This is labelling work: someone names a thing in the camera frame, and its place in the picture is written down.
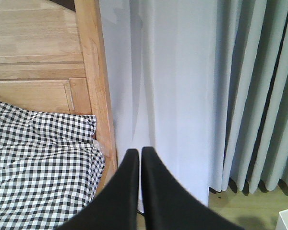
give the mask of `gingham bedding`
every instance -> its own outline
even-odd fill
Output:
[[[0,229],[55,229],[88,205],[104,169],[93,115],[0,102]]]

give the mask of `white sheer curtain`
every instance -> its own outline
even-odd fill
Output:
[[[119,160],[154,146],[204,204],[229,177],[288,183],[288,0],[100,7]]]
[[[121,160],[154,146],[174,176],[208,202],[216,2],[101,0]]]

